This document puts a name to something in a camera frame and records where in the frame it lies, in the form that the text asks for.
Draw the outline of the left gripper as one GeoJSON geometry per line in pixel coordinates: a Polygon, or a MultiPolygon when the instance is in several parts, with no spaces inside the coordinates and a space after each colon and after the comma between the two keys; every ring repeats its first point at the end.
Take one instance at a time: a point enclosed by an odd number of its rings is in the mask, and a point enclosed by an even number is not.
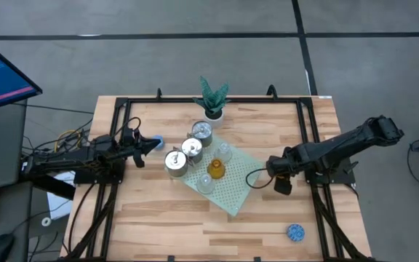
{"type": "Polygon", "coordinates": [[[127,146],[118,154],[119,158],[127,159],[129,156],[133,158],[135,166],[138,168],[145,167],[142,155],[148,155],[156,147],[159,147],[161,140],[159,138],[138,138],[132,146],[127,146]]]}

